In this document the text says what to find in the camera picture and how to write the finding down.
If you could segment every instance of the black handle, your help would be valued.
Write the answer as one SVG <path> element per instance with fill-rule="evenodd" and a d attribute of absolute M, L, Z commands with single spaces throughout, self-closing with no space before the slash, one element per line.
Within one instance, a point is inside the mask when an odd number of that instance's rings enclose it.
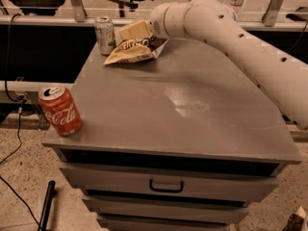
<path fill-rule="evenodd" d="M 158 188 L 155 188 L 153 186 L 153 180 L 150 179 L 150 181 L 149 181 L 149 188 L 153 192 L 158 192 L 158 193 L 180 193 L 184 189 L 184 182 L 183 181 L 180 182 L 180 188 L 179 189 L 169 190 L 169 189 L 158 189 Z"/>

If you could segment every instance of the concrete floor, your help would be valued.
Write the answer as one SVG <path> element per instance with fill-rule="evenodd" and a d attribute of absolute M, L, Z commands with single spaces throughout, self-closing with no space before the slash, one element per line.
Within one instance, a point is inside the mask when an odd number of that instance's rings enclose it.
<path fill-rule="evenodd" d="M 82 202 L 82 193 L 72 189 L 58 169 L 58 156 L 51 148 L 42 146 L 46 130 L 38 131 L 35 115 L 21 119 L 22 146 L 6 163 L 0 165 L 1 176 L 30 205 L 39 219 L 47 184 L 56 181 L 57 195 L 53 200 L 48 227 L 53 231 L 98 231 L 96 214 L 89 212 Z M 18 119 L 11 114 L 0 125 L 0 159 L 18 147 Z M 279 186 L 260 203 L 252 203 L 249 214 L 231 231 L 280 231 L 288 217 L 299 206 L 308 211 L 308 133 L 288 125 L 302 156 L 302 163 L 287 166 L 278 176 Z M 24 204 L 0 182 L 0 230 L 37 230 Z"/>

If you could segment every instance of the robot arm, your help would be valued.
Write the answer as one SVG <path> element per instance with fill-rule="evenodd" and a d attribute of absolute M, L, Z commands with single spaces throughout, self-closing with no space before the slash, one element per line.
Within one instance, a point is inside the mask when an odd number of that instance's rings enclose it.
<path fill-rule="evenodd" d="M 308 66 L 252 36 L 217 0 L 162 4 L 149 18 L 157 38 L 197 39 L 224 53 L 299 129 L 308 129 Z"/>

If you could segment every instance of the table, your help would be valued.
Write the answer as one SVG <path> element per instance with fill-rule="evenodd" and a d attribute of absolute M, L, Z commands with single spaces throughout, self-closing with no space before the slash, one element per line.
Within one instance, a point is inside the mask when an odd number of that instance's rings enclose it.
<path fill-rule="evenodd" d="M 71 92 L 84 124 L 43 141 L 111 230 L 226 230 L 301 158 L 278 109 L 230 60 L 172 39 L 159 59 L 104 66 L 94 46 Z"/>

